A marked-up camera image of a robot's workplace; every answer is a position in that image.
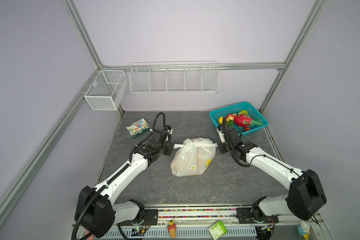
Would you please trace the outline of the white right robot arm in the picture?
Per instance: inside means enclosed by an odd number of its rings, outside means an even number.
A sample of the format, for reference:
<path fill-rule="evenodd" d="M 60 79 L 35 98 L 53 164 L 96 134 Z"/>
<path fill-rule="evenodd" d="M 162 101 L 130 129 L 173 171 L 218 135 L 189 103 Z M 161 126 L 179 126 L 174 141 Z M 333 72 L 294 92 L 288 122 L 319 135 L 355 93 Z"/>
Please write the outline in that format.
<path fill-rule="evenodd" d="M 315 220 L 315 214 L 327 203 L 318 174 L 292 167 L 266 153 L 258 145 L 243 142 L 235 129 L 219 125 L 218 148 L 229 153 L 241 167 L 257 167 L 282 184 L 288 193 L 277 197 L 261 197 L 244 216 L 256 223 L 278 215 L 294 215 L 303 221 Z"/>

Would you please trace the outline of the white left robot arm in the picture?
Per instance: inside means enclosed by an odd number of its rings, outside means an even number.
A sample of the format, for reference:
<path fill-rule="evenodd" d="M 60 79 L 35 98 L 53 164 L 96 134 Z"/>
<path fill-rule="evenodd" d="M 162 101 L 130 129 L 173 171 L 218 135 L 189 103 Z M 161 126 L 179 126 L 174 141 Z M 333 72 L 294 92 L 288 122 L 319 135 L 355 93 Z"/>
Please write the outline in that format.
<path fill-rule="evenodd" d="M 174 149 L 171 143 L 172 128 L 152 130 L 147 144 L 135 145 L 129 159 L 106 180 L 95 187 L 84 187 L 79 193 L 75 212 L 75 225 L 71 238 L 75 240 L 79 227 L 84 227 L 90 236 L 103 237 L 113 224 L 131 222 L 140 224 L 144 221 L 145 206 L 136 200 L 116 204 L 115 201 L 129 183 L 147 169 L 161 155 L 170 156 Z"/>

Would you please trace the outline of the white plastic bag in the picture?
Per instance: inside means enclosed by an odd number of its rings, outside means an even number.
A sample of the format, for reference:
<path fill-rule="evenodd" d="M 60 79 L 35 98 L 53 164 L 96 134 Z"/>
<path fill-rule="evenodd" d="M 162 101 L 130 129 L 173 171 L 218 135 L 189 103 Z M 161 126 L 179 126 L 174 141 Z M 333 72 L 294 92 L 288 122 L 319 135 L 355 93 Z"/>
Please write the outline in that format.
<path fill-rule="evenodd" d="M 217 143 L 210 139 L 186 139 L 182 144 L 175 144 L 178 149 L 171 162 L 172 174 L 176 177 L 202 175 L 216 155 Z"/>

